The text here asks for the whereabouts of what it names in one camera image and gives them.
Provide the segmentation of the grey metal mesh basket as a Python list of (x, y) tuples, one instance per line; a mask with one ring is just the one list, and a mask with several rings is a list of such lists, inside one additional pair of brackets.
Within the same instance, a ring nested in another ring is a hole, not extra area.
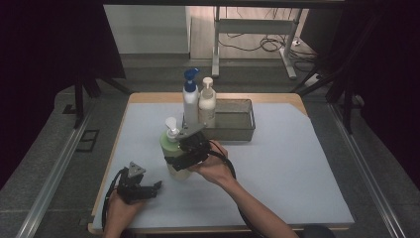
[(198, 132), (217, 141), (249, 142), (253, 138), (256, 122), (251, 99), (217, 99), (209, 112), (213, 117), (205, 119), (206, 110), (198, 109), (195, 124), (183, 120), (176, 139), (186, 139)]

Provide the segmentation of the black curtain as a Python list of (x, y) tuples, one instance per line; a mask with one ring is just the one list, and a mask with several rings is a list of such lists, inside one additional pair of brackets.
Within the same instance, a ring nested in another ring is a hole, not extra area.
[(0, 0), (0, 189), (60, 91), (124, 76), (102, 0)]
[(362, 117), (420, 189), (420, 0), (346, 0), (314, 9), (317, 63), (349, 71)]

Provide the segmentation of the black overhead bar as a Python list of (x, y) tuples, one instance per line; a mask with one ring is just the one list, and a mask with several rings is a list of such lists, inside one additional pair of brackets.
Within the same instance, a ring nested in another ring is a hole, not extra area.
[(346, 0), (99, 0), (108, 5), (336, 8)]

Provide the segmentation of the white metal desk frame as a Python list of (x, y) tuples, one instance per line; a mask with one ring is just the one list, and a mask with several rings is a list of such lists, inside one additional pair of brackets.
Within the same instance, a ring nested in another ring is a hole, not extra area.
[(214, 46), (212, 52), (213, 77), (219, 76), (219, 35), (220, 34), (252, 34), (252, 35), (285, 35), (285, 47), (280, 49), (283, 65), (290, 79), (297, 77), (293, 64), (289, 59), (291, 45), (297, 31), (302, 9), (298, 9), (293, 20), (251, 20), (251, 19), (221, 19), (220, 8), (215, 8), (214, 16)]

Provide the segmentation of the green pump bottle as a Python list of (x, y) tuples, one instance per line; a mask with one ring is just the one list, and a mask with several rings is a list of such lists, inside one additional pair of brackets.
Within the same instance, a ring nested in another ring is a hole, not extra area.
[[(174, 117), (168, 117), (165, 119), (165, 125), (167, 129), (160, 135), (159, 138), (163, 157), (176, 158), (182, 154), (181, 149), (178, 147), (179, 143), (176, 140), (176, 136), (179, 134), (177, 120)], [(170, 163), (167, 163), (166, 165), (168, 172), (173, 179), (186, 180), (191, 175), (189, 170), (176, 171)]]

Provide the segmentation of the cream pump bottle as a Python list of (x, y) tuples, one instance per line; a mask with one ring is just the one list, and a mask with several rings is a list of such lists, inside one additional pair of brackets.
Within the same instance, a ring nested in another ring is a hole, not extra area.
[(213, 79), (205, 77), (202, 81), (203, 89), (199, 98), (199, 121), (208, 128), (215, 127), (216, 92), (213, 89)]

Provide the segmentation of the person's left hand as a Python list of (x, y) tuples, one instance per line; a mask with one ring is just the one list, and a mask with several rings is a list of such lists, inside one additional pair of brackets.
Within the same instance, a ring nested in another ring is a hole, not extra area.
[(123, 231), (133, 222), (145, 205), (144, 200), (127, 204), (118, 193), (113, 192), (109, 199), (103, 238), (120, 238)]

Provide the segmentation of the white cabinet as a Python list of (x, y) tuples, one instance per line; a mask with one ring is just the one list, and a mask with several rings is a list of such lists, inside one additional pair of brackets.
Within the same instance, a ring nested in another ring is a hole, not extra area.
[(189, 54), (187, 6), (105, 5), (120, 54)]

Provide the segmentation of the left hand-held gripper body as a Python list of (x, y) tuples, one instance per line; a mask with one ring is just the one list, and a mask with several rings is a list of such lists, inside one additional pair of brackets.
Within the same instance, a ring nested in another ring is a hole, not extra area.
[(153, 191), (152, 186), (141, 186), (141, 181), (146, 170), (134, 162), (130, 162), (127, 168), (122, 169), (117, 193), (125, 203), (131, 204), (134, 201), (149, 199), (149, 192)]

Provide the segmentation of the black tripod stand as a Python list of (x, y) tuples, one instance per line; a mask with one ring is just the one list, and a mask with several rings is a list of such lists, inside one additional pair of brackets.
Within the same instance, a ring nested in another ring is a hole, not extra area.
[(86, 91), (91, 98), (97, 98), (101, 95), (101, 89), (97, 83), (97, 79), (101, 79), (102, 81), (108, 83), (112, 87), (118, 89), (119, 91), (127, 95), (131, 95), (132, 93), (134, 93), (134, 90), (124, 86), (123, 84), (117, 82), (111, 76), (108, 76), (97, 69), (90, 69), (88, 71), (79, 73), (75, 77), (74, 82), (76, 115), (74, 129), (79, 128), (81, 126), (82, 121), (84, 120), (83, 91)]
[(330, 88), (328, 89), (325, 98), (329, 103), (336, 103), (341, 97), (344, 97), (342, 123), (345, 126), (345, 129), (352, 134), (351, 115), (353, 108), (353, 83), (349, 78), (349, 71), (344, 67), (340, 67), (333, 72), (322, 75), (320, 79), (310, 86), (304, 87), (304, 84), (314, 76), (319, 69), (320, 67), (315, 65), (292, 89), (292, 92), (297, 93), (300, 96), (305, 96), (330, 84)]

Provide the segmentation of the person's right hand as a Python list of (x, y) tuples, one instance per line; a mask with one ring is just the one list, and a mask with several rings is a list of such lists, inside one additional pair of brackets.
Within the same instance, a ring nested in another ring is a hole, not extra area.
[(209, 154), (204, 162), (191, 166), (188, 169), (221, 187), (226, 187), (235, 181), (229, 167), (219, 157), (212, 154)]

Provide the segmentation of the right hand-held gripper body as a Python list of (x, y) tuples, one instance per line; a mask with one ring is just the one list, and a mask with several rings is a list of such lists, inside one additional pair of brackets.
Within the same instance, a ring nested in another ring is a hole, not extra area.
[(205, 125), (202, 123), (187, 125), (175, 137), (179, 142), (179, 148), (183, 152), (181, 156), (175, 158), (175, 168), (177, 170), (187, 169), (207, 158), (210, 145), (202, 133), (204, 128)]

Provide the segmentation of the aluminium floor rail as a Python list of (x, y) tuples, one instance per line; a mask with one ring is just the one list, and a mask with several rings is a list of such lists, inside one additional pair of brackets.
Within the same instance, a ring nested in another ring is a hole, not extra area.
[(33, 238), (35, 236), (96, 105), (96, 99), (85, 105), (84, 118), (66, 139), (51, 172), (47, 176), (15, 238)]
[(335, 123), (337, 124), (341, 134), (344, 137), (345, 142), (350, 148), (351, 154), (354, 158), (358, 171), (367, 187), (369, 195), (372, 198), (372, 201), (374, 202), (390, 237), (399, 238), (398, 230), (396, 230), (394, 226), (393, 211), (388, 203), (388, 200), (386, 199), (382, 190), (380, 189), (373, 173), (368, 167), (368, 163), (364, 155), (362, 154), (359, 145), (357, 144), (354, 137), (348, 133), (344, 124), (341, 122), (342, 116), (338, 109), (331, 104), (329, 104), (328, 107), (334, 117)]

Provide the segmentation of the light blue table mat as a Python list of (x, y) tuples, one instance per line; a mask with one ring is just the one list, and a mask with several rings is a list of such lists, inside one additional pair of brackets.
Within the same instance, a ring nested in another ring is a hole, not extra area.
[[(288, 103), (256, 103), (256, 129), (251, 141), (225, 143), (239, 183), (286, 223), (320, 223), (349, 227), (354, 218), (347, 206), (311, 120)], [(162, 184), (133, 227), (241, 228), (244, 221), (232, 198), (198, 174), (172, 178), (159, 144), (164, 121), (181, 118), (180, 103), (132, 103), (126, 110), (110, 160), (106, 184), (129, 163), (145, 169), (142, 183)]]

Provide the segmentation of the white bottle with blue pump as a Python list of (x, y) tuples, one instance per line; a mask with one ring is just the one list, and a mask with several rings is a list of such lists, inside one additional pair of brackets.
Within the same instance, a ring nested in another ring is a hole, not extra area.
[(185, 124), (195, 124), (198, 122), (199, 91), (194, 80), (198, 72), (198, 68), (191, 68), (184, 73), (185, 82), (183, 84), (182, 95)]

